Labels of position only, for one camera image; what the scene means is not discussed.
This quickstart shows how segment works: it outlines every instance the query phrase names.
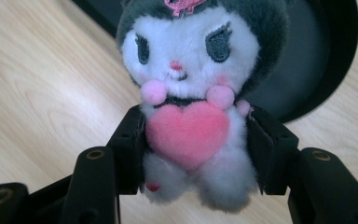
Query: white fur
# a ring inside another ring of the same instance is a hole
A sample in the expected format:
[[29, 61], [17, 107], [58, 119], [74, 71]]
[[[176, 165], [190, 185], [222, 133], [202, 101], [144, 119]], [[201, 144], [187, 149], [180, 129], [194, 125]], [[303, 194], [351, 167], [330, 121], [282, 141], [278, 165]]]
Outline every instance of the white fur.
[[[216, 63], [207, 53], [205, 38], [228, 22], [232, 32], [230, 56], [223, 63]], [[147, 64], [138, 60], [137, 35], [148, 41], [150, 57]], [[209, 88], [221, 84], [221, 75], [227, 77], [225, 85], [238, 93], [255, 66], [258, 51], [257, 39], [246, 22], [222, 7], [205, 9], [200, 14], [173, 21], [141, 17], [127, 33], [122, 46], [124, 64], [141, 86], [156, 79], [167, 86], [170, 95], [203, 99]], [[173, 61], [179, 62], [183, 69], [171, 69]], [[184, 74], [188, 78], [178, 81]], [[146, 119], [156, 111], [148, 104], [142, 104], [142, 110]], [[170, 202], [194, 184], [202, 204], [212, 209], [238, 212], [249, 202], [249, 193], [255, 190], [256, 182], [255, 170], [246, 154], [245, 120], [234, 105], [226, 112], [230, 120], [227, 141], [198, 170], [185, 171], [154, 153], [145, 155], [145, 182], [160, 185], [156, 192], [145, 189], [151, 201]]]
[[186, 171], [154, 153], [144, 156], [144, 168], [146, 182], [156, 182], [160, 185], [157, 192], [145, 189], [145, 195], [152, 202], [169, 203], [179, 198], [190, 185]]

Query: light wood surface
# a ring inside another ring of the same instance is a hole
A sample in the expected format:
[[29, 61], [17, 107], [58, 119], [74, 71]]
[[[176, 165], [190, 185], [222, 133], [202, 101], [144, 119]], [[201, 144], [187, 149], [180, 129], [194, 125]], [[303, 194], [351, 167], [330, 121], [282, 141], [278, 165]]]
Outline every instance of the light wood surface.
[[[0, 184], [34, 192], [103, 146], [139, 92], [113, 39], [67, 0], [0, 1]], [[287, 127], [300, 148], [338, 155], [358, 179], [358, 51], [330, 99]], [[200, 206], [194, 193], [166, 205], [121, 197], [123, 223], [290, 223], [287, 196], [255, 195], [238, 215]]]

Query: pink heart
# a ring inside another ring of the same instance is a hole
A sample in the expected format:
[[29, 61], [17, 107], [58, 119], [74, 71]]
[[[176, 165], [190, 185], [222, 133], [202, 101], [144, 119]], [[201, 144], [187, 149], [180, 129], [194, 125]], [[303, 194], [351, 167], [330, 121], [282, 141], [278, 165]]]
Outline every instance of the pink heart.
[[225, 112], [206, 102], [184, 109], [160, 108], [146, 123], [146, 137], [156, 153], [186, 170], [195, 170], [226, 142], [229, 119]]

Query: kuromi plush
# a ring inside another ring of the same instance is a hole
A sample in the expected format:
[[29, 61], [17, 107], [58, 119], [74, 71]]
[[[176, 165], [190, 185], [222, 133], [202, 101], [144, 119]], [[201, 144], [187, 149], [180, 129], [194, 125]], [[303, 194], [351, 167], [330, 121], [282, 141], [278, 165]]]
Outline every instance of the kuromi plush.
[[145, 195], [168, 203], [194, 189], [239, 212], [256, 191], [243, 97], [278, 61], [289, 0], [128, 0], [117, 43], [141, 88]]

